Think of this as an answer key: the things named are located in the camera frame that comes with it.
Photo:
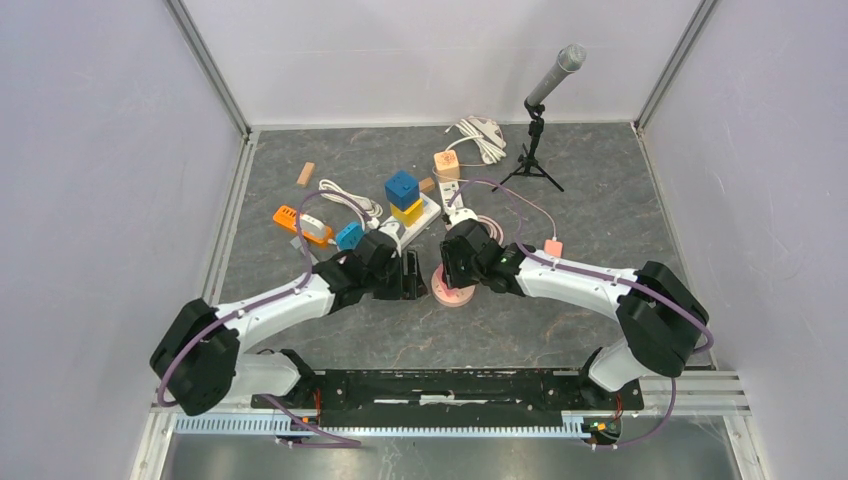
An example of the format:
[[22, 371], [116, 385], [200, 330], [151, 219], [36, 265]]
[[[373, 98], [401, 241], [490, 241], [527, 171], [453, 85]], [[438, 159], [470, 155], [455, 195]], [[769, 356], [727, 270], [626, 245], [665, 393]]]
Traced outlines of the pink round socket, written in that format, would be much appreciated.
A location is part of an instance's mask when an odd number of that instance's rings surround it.
[[431, 291], [434, 298], [440, 304], [450, 308], [458, 308], [469, 303], [475, 292], [475, 286], [450, 288], [443, 274], [444, 266], [440, 264], [431, 277]]

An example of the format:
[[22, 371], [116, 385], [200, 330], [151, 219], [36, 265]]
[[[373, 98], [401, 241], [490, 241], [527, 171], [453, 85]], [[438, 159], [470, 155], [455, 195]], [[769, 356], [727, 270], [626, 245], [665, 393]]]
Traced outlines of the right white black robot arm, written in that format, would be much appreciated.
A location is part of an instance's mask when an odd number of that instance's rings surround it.
[[648, 375], [677, 378], [713, 342], [708, 313], [664, 264], [639, 269], [565, 260], [531, 245], [506, 246], [477, 220], [452, 227], [440, 244], [451, 288], [483, 285], [500, 294], [561, 301], [618, 323], [623, 337], [593, 354], [577, 382], [580, 400], [602, 408], [627, 383]]

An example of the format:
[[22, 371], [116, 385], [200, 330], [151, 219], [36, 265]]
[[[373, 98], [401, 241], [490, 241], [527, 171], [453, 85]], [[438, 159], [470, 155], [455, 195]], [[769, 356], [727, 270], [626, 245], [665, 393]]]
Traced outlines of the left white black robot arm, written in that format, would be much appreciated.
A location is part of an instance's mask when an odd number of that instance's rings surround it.
[[149, 364], [159, 377], [156, 401], [189, 416], [205, 413], [227, 397], [267, 393], [290, 407], [306, 405], [313, 379], [283, 353], [259, 355], [251, 348], [306, 320], [326, 317], [375, 300], [415, 300], [426, 295], [416, 251], [398, 251], [379, 230], [353, 249], [308, 265], [291, 282], [251, 298], [209, 305], [187, 302], [154, 349]]

